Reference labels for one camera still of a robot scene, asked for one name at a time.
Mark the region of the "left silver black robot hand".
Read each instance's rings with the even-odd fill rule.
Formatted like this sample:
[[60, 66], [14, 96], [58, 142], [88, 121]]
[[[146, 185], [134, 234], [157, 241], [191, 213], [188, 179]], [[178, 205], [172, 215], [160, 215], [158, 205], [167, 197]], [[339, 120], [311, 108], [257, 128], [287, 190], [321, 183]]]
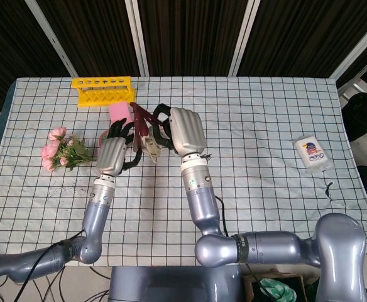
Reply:
[[134, 141], [134, 133], [130, 133], [134, 123], [126, 122], [127, 118], [115, 121], [102, 141], [96, 164], [100, 174], [116, 177], [139, 164], [143, 154], [141, 150], [136, 152], [130, 162], [125, 158], [128, 145]]

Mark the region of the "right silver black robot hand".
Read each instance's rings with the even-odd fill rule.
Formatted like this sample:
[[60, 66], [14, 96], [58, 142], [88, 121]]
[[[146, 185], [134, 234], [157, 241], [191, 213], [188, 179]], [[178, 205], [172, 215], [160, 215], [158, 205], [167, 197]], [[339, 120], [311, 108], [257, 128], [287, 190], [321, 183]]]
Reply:
[[153, 137], [155, 142], [176, 154], [185, 157], [201, 154], [206, 148], [202, 122], [198, 113], [189, 109], [169, 107], [159, 104], [153, 117]]

